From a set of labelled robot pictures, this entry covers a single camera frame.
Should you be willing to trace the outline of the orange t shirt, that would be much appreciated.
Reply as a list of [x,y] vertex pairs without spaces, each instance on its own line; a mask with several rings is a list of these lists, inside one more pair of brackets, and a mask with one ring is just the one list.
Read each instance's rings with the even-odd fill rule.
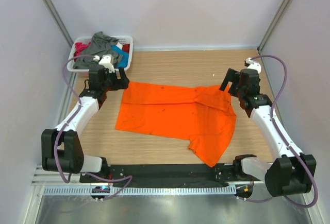
[[231,96],[217,85],[187,88],[131,82],[115,129],[188,140],[188,148],[213,167],[229,146],[235,125]]

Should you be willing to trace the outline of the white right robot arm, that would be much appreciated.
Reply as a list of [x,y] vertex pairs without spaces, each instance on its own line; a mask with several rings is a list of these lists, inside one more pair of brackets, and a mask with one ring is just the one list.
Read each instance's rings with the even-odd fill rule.
[[265,138],[273,162],[265,162],[253,154],[236,156],[232,173],[239,181],[252,176],[263,183],[271,196],[309,193],[316,169],[316,159],[303,153],[290,138],[271,108],[272,101],[260,93],[257,70],[228,69],[220,90],[238,98],[240,107],[256,124]]

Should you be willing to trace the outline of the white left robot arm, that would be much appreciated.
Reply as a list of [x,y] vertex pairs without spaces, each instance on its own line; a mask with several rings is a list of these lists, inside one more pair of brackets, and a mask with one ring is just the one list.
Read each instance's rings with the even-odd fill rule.
[[107,98],[107,92],[125,90],[129,79],[123,67],[111,71],[97,65],[89,70],[83,91],[77,95],[77,103],[70,114],[55,128],[41,134],[42,168],[61,175],[91,174],[99,183],[110,175],[104,157],[88,156],[83,152],[79,136]]

